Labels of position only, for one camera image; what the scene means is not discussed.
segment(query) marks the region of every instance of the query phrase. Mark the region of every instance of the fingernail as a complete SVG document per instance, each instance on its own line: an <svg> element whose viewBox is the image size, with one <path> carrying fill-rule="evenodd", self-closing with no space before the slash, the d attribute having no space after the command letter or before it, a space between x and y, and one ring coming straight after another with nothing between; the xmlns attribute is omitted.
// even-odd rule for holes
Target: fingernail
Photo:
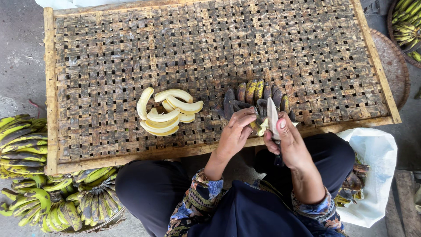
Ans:
<svg viewBox="0 0 421 237"><path fill-rule="evenodd" d="M281 128L284 128L284 127L285 127L285 123L286 123L286 122L285 122L285 120L282 120L282 121L281 121L281 124L280 124L280 127L281 127Z"/></svg>

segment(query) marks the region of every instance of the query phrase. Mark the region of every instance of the patterned blouse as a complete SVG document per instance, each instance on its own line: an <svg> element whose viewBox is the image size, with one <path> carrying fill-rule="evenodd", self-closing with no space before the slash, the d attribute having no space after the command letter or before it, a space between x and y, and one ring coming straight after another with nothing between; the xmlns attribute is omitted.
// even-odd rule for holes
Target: patterned blouse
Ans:
<svg viewBox="0 0 421 237"><path fill-rule="evenodd" d="M211 219L216 206L226 193L222 189L223 183L223 178L218 181L210 181L205 176L203 169L199 170L193 176L192 185L186 191L183 200L174 210L165 237L187 237L190 227ZM264 180L256 180L250 186L271 192L278 197L281 196L275 187ZM325 190L325 199L315 205L300 203L292 192L293 213L315 237L347 236L344 233L344 225L336 213L334 200L326 188Z"/></svg>

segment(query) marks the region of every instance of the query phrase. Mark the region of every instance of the woman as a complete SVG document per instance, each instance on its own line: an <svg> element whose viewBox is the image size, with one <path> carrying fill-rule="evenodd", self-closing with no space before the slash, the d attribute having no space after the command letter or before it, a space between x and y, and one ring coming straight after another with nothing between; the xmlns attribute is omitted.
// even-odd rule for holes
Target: woman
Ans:
<svg viewBox="0 0 421 237"><path fill-rule="evenodd" d="M281 150L266 131L267 149L256 154L263 180L235 180L222 190L222 173L256 119L253 108L243 109L191 181L179 162L133 161L117 176L120 201L152 237L344 236L333 198L352 171L352 148L333 133L303 139L285 112L278 115ZM282 154L284 167L273 165L274 154Z"/></svg>

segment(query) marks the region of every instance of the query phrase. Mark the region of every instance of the ground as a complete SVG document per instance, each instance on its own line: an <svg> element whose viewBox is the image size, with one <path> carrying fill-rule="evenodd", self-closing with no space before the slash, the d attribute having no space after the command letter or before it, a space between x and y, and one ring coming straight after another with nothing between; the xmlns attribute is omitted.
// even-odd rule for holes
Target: ground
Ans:
<svg viewBox="0 0 421 237"><path fill-rule="evenodd" d="M387 35L384 16L367 16L371 28ZM0 0L0 117L17 113L29 113L36 116L37 108L28 100L39 105L45 102L45 74L43 42L43 9L34 0ZM421 116L421 101L414 100L421 85L421 69L408 64L411 80L411 93L406 105L400 111L402 123L386 125L377 129L391 133L398 145L397 168L404 170L419 170L421 167L421 135L419 133ZM204 167L208 156L189 157L183 159L183 164L192 175ZM252 182L259 174L245 165L239 155L232 159L224 172L226 184L233 179ZM9 187L10 182L0 180L0 188ZM126 221L111 230L84 236L141 236L147 237L142 224L131 214L126 213ZM19 227L18 219L0 216L2 236L49 236L42 233L37 226ZM384 220L380 220L370 229L345 223L349 236L387 236Z"/></svg>

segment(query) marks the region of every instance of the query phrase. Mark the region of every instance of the woman's left hand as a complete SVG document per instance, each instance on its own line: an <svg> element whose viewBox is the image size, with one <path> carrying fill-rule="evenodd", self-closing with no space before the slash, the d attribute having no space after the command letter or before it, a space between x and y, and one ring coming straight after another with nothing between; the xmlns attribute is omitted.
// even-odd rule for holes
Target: woman's left hand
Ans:
<svg viewBox="0 0 421 237"><path fill-rule="evenodd" d="M247 125L256 120L254 107L235 112L221 134L216 153L219 158L231 159L245 145L252 129Z"/></svg>

